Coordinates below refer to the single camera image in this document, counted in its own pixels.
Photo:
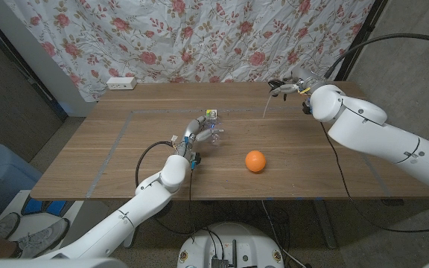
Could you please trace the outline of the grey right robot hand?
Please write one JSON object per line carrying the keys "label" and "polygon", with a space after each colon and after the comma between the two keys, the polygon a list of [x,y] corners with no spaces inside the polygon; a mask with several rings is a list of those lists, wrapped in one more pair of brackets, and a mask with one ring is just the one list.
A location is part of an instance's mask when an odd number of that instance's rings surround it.
{"label": "grey right robot hand", "polygon": [[270,96],[287,96],[292,93],[311,95],[326,84],[325,78],[304,68],[294,68],[287,77],[268,81]]}

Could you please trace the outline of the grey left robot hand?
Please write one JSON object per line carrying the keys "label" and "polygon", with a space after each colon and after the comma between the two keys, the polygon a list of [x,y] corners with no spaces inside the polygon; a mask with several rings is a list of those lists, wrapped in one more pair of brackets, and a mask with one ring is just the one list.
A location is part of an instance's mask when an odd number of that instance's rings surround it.
{"label": "grey left robot hand", "polygon": [[190,160],[195,142],[206,141],[214,135],[224,132],[224,129],[221,128],[207,127],[207,121],[209,118],[206,115],[201,115],[188,124],[181,142],[176,146],[177,155]]}

